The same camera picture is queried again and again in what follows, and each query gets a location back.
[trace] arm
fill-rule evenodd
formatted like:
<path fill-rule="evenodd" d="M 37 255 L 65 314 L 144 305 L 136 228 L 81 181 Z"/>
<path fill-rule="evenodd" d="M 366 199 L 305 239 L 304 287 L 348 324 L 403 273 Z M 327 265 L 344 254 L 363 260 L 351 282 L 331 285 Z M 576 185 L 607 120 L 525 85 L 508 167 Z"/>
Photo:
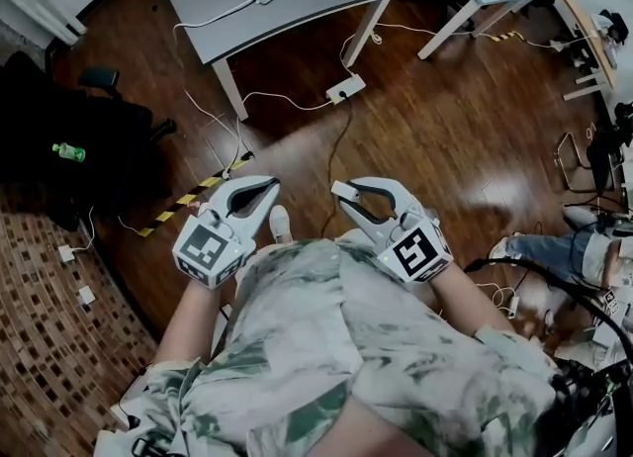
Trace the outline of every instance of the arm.
<path fill-rule="evenodd" d="M 473 335 L 485 325 L 514 332 L 505 315 L 455 263 L 430 281 L 448 322 L 460 332 Z"/>
<path fill-rule="evenodd" d="M 193 280 L 189 282 L 162 336 L 154 364 L 211 358 L 220 294 L 220 290 L 209 290 Z"/>
<path fill-rule="evenodd" d="M 604 270 L 602 271 L 602 283 L 600 285 L 605 290 L 611 286 L 611 277 L 620 270 L 622 265 L 622 261 L 620 260 L 621 244 L 622 242 L 620 240 L 613 240 L 606 249 L 606 254 L 604 255 Z"/>

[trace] jeans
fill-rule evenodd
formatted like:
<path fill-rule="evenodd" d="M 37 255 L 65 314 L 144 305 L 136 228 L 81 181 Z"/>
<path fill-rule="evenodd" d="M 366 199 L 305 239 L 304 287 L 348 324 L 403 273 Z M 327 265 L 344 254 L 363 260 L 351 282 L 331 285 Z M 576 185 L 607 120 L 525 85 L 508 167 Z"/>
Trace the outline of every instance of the jeans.
<path fill-rule="evenodd" d="M 507 240 L 508 255 L 538 262 L 547 267 L 564 281 L 574 282 L 583 273 L 583 258 L 593 231 L 586 229 L 576 234 L 567 233 L 562 237 L 552 235 L 519 235 Z M 570 251 L 574 243 L 574 252 Z"/>

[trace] green and white patterned shirt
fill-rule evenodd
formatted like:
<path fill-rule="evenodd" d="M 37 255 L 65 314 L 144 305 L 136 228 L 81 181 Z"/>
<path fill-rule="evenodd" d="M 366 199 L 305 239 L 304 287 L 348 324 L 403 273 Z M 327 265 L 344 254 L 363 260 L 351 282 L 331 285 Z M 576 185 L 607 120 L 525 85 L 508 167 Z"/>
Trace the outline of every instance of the green and white patterned shirt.
<path fill-rule="evenodd" d="M 353 396 L 437 457 L 530 456 L 556 369 L 525 339 L 461 334 L 371 249 L 295 242 L 250 266 L 226 349 L 147 372 L 140 426 L 102 431 L 95 455 L 136 441 L 187 456 L 305 455 Z"/>

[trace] person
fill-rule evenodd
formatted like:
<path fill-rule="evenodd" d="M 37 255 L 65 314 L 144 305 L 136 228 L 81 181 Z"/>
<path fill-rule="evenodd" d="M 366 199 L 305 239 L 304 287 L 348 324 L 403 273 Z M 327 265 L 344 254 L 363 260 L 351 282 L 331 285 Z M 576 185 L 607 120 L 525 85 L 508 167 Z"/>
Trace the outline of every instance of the person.
<path fill-rule="evenodd" d="M 557 369 L 456 264 L 430 282 L 443 320 L 352 235 L 292 241 L 280 206 L 270 227 L 226 348 L 209 362 L 219 290 L 191 281 L 138 424 L 101 431 L 96 456 L 535 454 Z"/>
<path fill-rule="evenodd" d="M 576 231 L 560 237 L 515 233 L 495 244 L 489 258 L 532 260 L 564 281 L 584 282 L 597 289 L 630 287 L 633 265 L 627 255 L 633 238 L 610 238 L 599 233 L 595 216 L 587 210 L 566 209 L 565 217 Z"/>

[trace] brown patterned rug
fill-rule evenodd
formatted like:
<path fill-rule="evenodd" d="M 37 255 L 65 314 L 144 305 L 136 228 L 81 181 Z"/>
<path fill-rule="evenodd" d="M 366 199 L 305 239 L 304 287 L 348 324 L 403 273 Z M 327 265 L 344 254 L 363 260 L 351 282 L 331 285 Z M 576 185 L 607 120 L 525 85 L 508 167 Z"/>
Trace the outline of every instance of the brown patterned rug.
<path fill-rule="evenodd" d="M 91 455 L 99 429 L 155 343 L 91 248 L 64 264 L 57 248 L 87 245 L 43 213 L 45 193 L 0 186 L 0 450 L 9 456 Z M 82 307 L 78 290 L 96 297 Z"/>

